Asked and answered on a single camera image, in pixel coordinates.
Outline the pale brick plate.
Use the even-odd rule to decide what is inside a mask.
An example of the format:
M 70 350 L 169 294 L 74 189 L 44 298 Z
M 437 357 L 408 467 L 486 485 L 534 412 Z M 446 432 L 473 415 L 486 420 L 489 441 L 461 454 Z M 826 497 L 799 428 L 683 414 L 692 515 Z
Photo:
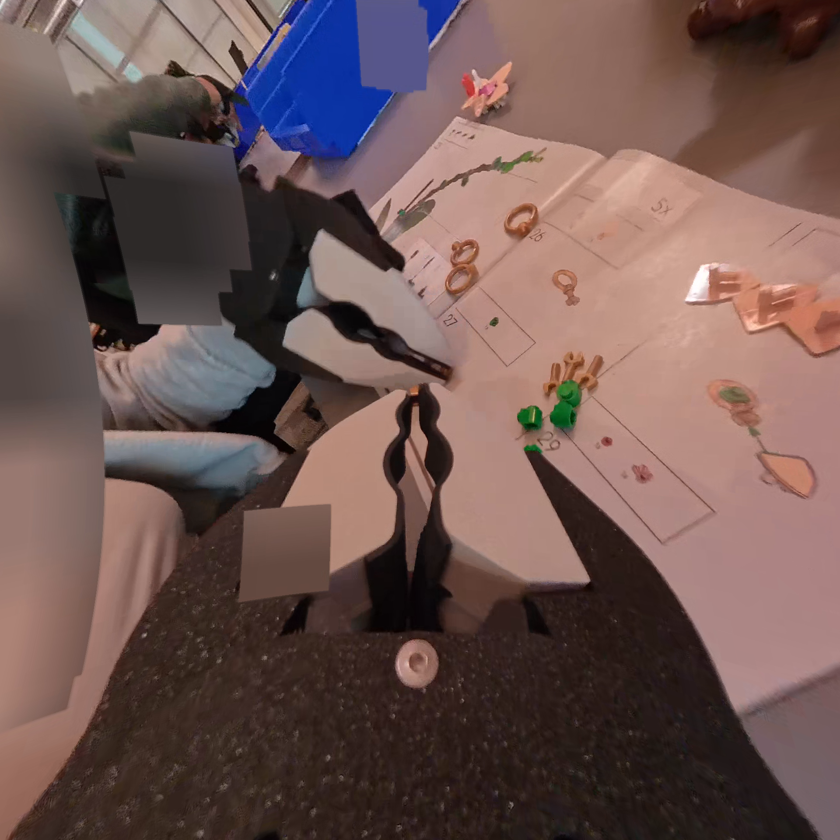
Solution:
M 711 305 L 735 298 L 742 290 L 742 275 L 726 263 L 701 266 L 691 281 L 685 303 L 690 306 Z

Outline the person's beige clothing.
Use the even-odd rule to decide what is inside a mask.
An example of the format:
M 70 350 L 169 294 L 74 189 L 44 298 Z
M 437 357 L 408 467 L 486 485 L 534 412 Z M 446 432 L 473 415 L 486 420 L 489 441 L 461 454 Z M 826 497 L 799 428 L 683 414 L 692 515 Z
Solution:
M 1 826 L 16 825 L 68 761 L 146 607 L 216 506 L 236 501 L 287 455 L 215 432 L 105 432 L 101 556 L 60 545 L 40 503 L 23 546 L 2 537 Z

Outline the grey desk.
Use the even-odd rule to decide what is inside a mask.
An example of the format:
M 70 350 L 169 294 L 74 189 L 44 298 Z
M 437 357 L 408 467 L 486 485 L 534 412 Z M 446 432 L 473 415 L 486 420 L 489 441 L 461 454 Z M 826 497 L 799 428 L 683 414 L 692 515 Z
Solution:
M 513 58 L 510 110 L 493 127 L 584 147 L 606 159 L 641 151 L 764 201 L 838 218 L 838 35 L 804 64 L 788 65 L 770 46 L 770 25 L 755 23 L 705 45 L 691 45 L 684 18 L 690 2 L 477 2 L 443 40 L 431 67 L 428 95 L 395 105 L 347 161 L 307 164 L 297 182 L 320 193 L 357 187 L 379 201 L 419 160 L 455 111 L 456 55 Z M 653 723 L 698 703 L 722 685 L 707 647 L 677 595 L 627 529 L 545 456 L 539 478 L 579 555 L 590 586 L 543 606 L 570 609 L 583 598 L 604 614 L 594 619 L 606 651 L 575 659 L 605 687 L 595 700 L 617 697 L 631 710 L 636 691 L 622 689 L 612 660 L 628 653 L 629 671 L 654 692 L 662 710 Z M 805 827 L 771 821 L 768 838 L 838 838 L 838 669 L 736 717 L 768 764 Z

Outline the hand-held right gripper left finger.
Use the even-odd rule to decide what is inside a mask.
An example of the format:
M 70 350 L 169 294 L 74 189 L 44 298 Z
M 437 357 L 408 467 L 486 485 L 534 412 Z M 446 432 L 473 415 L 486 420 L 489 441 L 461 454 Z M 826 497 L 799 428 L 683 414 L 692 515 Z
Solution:
M 400 482 L 412 412 L 412 397 L 396 390 L 331 428 L 310 447 L 282 505 L 330 508 L 327 594 L 372 631 L 408 623 Z

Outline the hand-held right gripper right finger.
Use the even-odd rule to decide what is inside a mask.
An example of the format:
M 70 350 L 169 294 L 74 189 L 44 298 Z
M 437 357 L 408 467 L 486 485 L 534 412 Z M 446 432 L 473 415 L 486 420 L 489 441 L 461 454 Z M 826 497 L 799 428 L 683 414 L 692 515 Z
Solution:
M 432 500 L 410 589 L 412 627 L 474 633 L 499 602 L 588 586 L 523 447 L 441 385 L 421 386 L 416 404 Z

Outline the blue plastic crate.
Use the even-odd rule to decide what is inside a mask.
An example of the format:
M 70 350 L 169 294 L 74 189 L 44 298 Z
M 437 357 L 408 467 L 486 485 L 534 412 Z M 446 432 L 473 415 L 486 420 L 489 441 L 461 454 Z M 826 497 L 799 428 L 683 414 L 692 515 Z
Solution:
M 347 158 L 396 95 L 426 89 L 430 51 L 463 5 L 302 2 L 245 74 L 250 111 L 284 151 Z

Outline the pink toy brick model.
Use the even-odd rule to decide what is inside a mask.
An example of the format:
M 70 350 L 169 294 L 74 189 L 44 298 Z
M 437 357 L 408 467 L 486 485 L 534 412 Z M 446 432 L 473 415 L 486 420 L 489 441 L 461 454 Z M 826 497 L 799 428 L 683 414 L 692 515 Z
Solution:
M 461 85 L 466 100 L 460 110 L 469 111 L 475 119 L 480 119 L 502 108 L 509 93 L 508 76 L 511 69 L 512 62 L 509 61 L 488 78 L 480 76 L 475 69 L 464 73 Z

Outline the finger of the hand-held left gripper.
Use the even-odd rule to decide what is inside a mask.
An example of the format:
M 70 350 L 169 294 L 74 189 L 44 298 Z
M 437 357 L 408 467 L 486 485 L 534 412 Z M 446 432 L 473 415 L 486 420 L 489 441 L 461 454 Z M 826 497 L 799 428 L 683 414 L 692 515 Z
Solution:
M 297 316 L 311 308 L 348 337 L 395 335 L 455 367 L 455 350 L 403 274 L 380 269 L 325 230 L 313 241 L 297 294 Z
M 410 389 L 448 383 L 454 373 L 451 364 L 411 349 L 398 336 L 356 333 L 348 337 L 315 308 L 288 323 L 282 346 L 345 384 Z

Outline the tan brick plate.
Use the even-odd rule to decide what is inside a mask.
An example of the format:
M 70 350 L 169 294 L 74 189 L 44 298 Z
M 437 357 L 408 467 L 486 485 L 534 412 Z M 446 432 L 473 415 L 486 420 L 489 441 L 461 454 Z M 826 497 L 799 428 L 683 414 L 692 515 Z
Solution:
M 786 328 L 812 356 L 821 356 L 838 350 L 839 309 L 820 306 L 793 310 Z
M 793 310 L 813 303 L 818 292 L 813 284 L 760 284 L 741 290 L 732 304 L 745 332 L 755 334 L 785 325 Z

